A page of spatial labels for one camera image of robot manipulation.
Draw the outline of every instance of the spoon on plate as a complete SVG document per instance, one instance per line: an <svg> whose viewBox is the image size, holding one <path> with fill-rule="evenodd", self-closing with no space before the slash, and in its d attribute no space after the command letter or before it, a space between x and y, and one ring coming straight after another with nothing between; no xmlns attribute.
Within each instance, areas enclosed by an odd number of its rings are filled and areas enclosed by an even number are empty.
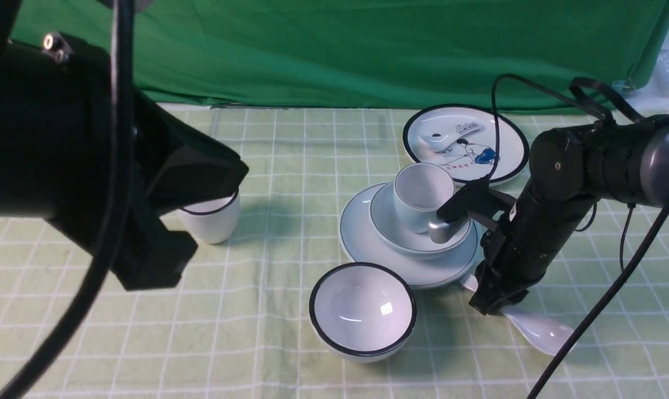
<svg viewBox="0 0 669 399"><path fill-rule="evenodd" d="M463 277L460 284L473 293L477 291L477 279L474 275ZM560 321L530 313L519 306L504 306L500 313L514 324L534 348L550 356L555 356L573 333L572 328Z"/></svg>

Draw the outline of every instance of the green cloth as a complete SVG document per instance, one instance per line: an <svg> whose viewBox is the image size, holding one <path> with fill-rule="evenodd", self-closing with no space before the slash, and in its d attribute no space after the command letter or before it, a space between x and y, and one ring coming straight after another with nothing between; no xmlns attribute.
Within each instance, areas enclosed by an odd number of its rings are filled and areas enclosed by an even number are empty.
<svg viewBox="0 0 669 399"><path fill-rule="evenodd" d="M669 0L155 0L137 16L135 73L157 101L216 105L489 107L516 73L567 92L578 75L650 78ZM109 48L111 11L26 0L13 38L60 30ZM504 83L507 111L569 111Z"/></svg>

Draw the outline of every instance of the black cable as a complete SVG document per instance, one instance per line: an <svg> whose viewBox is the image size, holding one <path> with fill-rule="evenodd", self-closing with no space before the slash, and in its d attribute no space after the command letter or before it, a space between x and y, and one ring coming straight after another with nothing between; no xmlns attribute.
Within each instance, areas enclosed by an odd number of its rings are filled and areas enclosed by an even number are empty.
<svg viewBox="0 0 669 399"><path fill-rule="evenodd" d="M132 186L132 30L133 1L114 3L111 57L111 149L106 212L97 236L96 256L64 316L33 356L0 391L0 399L18 399L34 386L91 310L120 247Z"/></svg>
<svg viewBox="0 0 669 399"><path fill-rule="evenodd" d="M572 349L575 343L578 342L580 336L582 336L583 333L585 333L585 331L590 327L590 324L593 323L593 321L595 321L598 315L600 315L601 311L605 309L608 303L610 303L610 301L613 300L615 295L620 291L620 288L622 288L622 286L625 285L627 280L630 278L630 275L632 275L632 273L635 271L640 261L644 257L645 253L649 249L649 246L654 241L654 238L657 237L659 229L661 229L662 225L664 224L668 216L669 216L669 199L664 205L664 207L662 207L662 210L659 212L659 215L657 215L657 218L654 220L652 226L649 228L647 235L645 235L645 238L640 243L639 247L637 248L637 251L632 256L632 259L628 262L627 268L625 268L625 270L623 270L623 272L620 273L618 278L616 278L615 282L613 283L613 285L610 286L605 295L603 295L603 297L600 298L598 303L596 303L595 306L593 306L590 313L588 313L588 315L583 319L583 321L580 322L580 324L573 331L568 340L563 344L562 348L558 350L557 355L554 356L552 361L549 363L549 366L547 366L547 368L544 370L544 373L542 373L542 375L539 377L539 381L537 381L537 383L534 385L534 388L532 388L532 391L529 393L529 396L527 396L527 399L536 399L536 397L539 396L539 393L542 391L542 388L544 388L544 385L549 381L549 378L558 368L560 362L563 361L563 358L567 356L570 349Z"/></svg>
<svg viewBox="0 0 669 399"><path fill-rule="evenodd" d="M620 236L620 271L625 270L625 236L627 229L630 227L630 219L632 219L632 212L635 210L635 204L627 205L627 218L625 219L625 227L622 229Z"/></svg>
<svg viewBox="0 0 669 399"><path fill-rule="evenodd" d="M590 225L593 224L593 221L595 220L595 214L598 212L598 203L595 202L593 204L593 212L590 214L590 219L588 220L588 223L585 224L582 228L576 230L578 233L585 232L585 230L590 229Z"/></svg>
<svg viewBox="0 0 669 399"><path fill-rule="evenodd" d="M527 84L527 86L531 86L532 88L535 88L541 91L542 93L548 94L549 96L559 99L560 101L563 101L571 106L575 106L575 108L580 109L581 111L585 112L590 116L595 117L596 119L599 119L601 121L605 121L607 119L607 117L603 113L598 112L596 109L586 106L585 104L582 104L578 101L575 101L572 98L568 98L567 96L564 96L563 94L558 93L557 91L547 89L544 86L534 83L529 79L525 79L522 78L521 76L510 73L497 76L497 79L495 79L494 83L492 83L492 101L491 101L492 116L495 117L495 163L494 165L492 165L492 169L485 177L487 180L492 180L492 175L495 174L497 170L497 164L499 164L500 160L500 118L499 115L497 114L497 84L499 84L499 82L502 79L512 79L516 81L521 81L521 83Z"/></svg>

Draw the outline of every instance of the stacked plates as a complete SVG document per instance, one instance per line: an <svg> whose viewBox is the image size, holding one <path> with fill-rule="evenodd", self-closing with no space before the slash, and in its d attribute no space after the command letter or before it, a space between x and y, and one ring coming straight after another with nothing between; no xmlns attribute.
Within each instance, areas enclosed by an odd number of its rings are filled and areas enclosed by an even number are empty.
<svg viewBox="0 0 669 399"><path fill-rule="evenodd" d="M369 187L344 207L339 239L350 260L383 265L413 289L439 287L465 275L476 262L481 227L469 222L449 242L433 243L400 225L390 204L392 189L392 183Z"/></svg>

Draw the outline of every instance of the white cup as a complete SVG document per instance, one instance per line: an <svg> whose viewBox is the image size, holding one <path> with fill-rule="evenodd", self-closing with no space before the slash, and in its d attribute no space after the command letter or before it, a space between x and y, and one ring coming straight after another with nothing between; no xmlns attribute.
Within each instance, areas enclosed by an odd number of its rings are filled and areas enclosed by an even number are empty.
<svg viewBox="0 0 669 399"><path fill-rule="evenodd" d="M230 197L183 207L178 213L194 237L206 243L223 243L231 237L241 216L239 190Z"/></svg>
<svg viewBox="0 0 669 399"><path fill-rule="evenodd" d="M393 207L398 220L414 233L428 231L428 221L455 194L455 181L432 163L414 163L393 180Z"/></svg>

